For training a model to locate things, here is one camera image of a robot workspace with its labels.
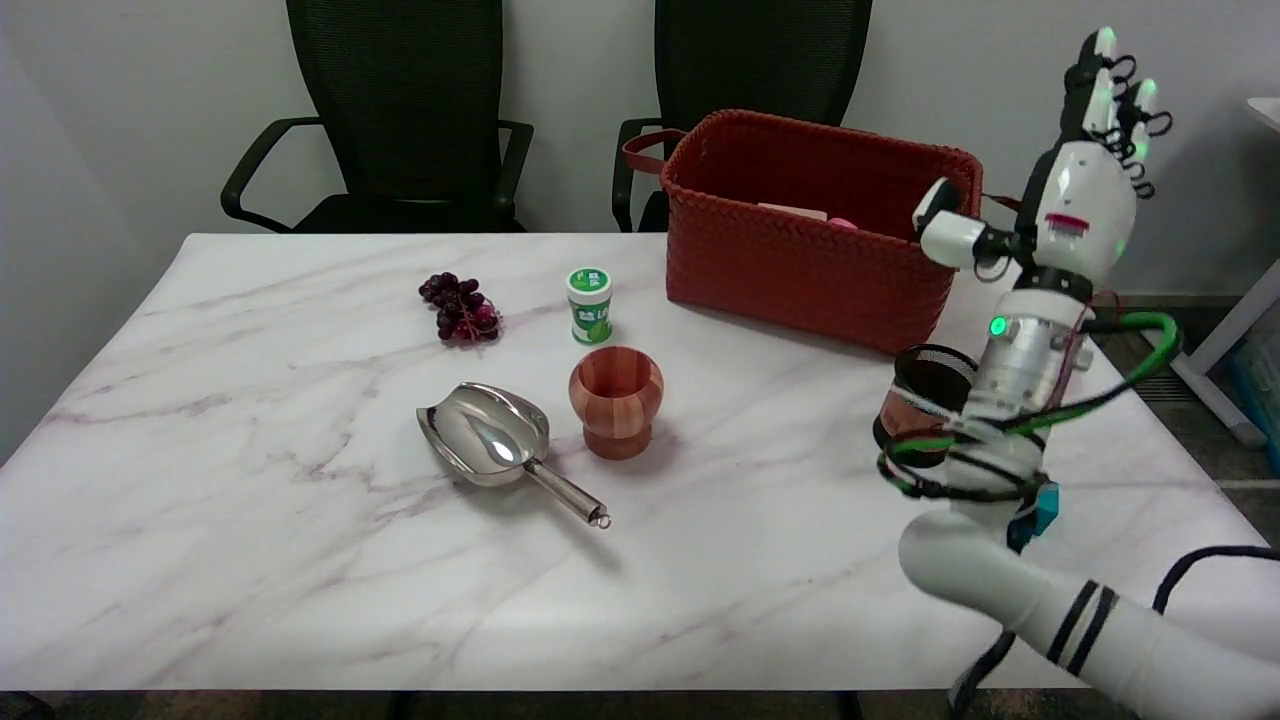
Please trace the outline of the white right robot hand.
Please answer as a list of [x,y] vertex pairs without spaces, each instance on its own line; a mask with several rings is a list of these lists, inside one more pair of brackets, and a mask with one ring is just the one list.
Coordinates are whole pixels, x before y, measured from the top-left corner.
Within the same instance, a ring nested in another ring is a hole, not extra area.
[[1015,264],[1016,290],[1092,300],[1124,255],[1137,204],[1155,193],[1146,178],[1149,142],[1172,126],[1171,114],[1155,108],[1157,83],[1138,79],[1135,68],[1112,28],[1089,35],[1065,70],[1059,137],[1028,176],[1014,227],[969,217],[957,183],[941,178],[911,213],[928,259],[970,272]]

